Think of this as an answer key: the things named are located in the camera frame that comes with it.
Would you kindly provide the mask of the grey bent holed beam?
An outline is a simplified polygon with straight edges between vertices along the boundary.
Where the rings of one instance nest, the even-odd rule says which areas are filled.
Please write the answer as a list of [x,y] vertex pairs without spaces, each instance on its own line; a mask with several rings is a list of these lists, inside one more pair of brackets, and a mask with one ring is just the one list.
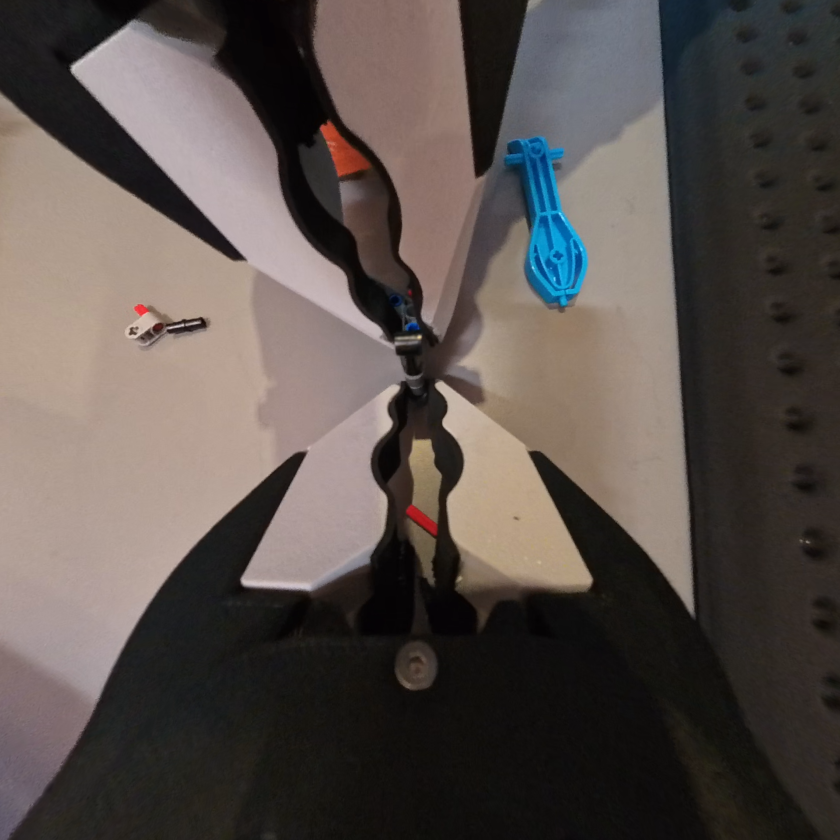
[[421,326],[416,315],[412,289],[396,290],[383,283],[381,283],[381,286],[388,298],[389,305],[400,319],[401,330],[419,333]]

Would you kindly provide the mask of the white connector with red axle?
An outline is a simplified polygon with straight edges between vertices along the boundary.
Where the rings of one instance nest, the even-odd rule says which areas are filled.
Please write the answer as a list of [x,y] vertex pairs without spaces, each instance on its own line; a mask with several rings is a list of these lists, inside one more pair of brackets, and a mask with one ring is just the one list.
[[162,339],[168,332],[167,323],[155,310],[143,304],[133,307],[135,320],[124,330],[124,336],[142,349],[147,349]]

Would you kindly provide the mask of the light blue brick separator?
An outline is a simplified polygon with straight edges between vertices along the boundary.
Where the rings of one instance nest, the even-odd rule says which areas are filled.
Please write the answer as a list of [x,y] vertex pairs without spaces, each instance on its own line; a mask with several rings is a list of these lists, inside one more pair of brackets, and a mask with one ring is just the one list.
[[540,300],[557,309],[574,303],[587,271],[585,247],[560,200],[554,165],[563,155],[541,136],[509,141],[505,155],[505,166],[519,174],[527,209],[524,276]]

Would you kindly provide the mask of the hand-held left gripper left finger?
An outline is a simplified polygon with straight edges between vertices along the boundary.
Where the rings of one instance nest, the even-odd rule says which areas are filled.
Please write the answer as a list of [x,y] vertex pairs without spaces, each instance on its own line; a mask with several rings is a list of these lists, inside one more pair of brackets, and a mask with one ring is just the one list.
[[371,556],[388,501],[374,477],[377,444],[394,425],[389,385],[308,448],[240,579],[247,590],[290,592],[355,617],[371,595]]

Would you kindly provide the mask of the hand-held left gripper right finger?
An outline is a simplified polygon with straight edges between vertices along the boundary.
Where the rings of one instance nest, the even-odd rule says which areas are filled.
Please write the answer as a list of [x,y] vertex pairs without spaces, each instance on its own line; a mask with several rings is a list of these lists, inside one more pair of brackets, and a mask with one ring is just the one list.
[[499,602],[580,594],[592,574],[525,444],[445,383],[441,426],[462,467],[438,522],[458,555],[455,590],[488,617]]

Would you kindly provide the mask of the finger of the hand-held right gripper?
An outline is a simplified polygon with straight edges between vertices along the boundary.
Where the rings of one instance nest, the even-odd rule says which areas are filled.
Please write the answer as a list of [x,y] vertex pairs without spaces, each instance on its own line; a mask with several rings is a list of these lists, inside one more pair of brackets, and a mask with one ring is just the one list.
[[247,263],[384,343],[293,220],[275,146],[217,61],[223,40],[220,18],[134,18],[70,72]]
[[459,3],[316,2],[313,47],[343,125],[395,188],[398,253],[441,340],[485,186],[475,173]]

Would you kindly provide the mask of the black dimpled mat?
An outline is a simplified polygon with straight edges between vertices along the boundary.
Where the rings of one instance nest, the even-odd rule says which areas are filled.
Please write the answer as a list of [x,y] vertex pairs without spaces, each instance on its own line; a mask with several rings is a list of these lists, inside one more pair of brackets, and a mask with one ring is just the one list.
[[839,2],[659,3],[696,609],[838,838]]

